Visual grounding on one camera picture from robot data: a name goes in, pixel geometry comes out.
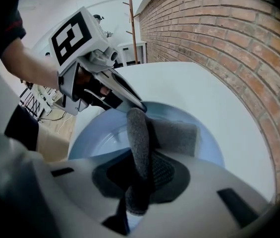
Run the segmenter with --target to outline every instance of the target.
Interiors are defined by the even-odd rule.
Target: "round table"
[[[275,192],[273,164],[263,136],[245,106],[220,80],[193,62],[156,62],[118,68],[142,100],[168,104],[197,118],[214,136],[225,168],[268,201]],[[70,148],[102,111],[77,115]]]

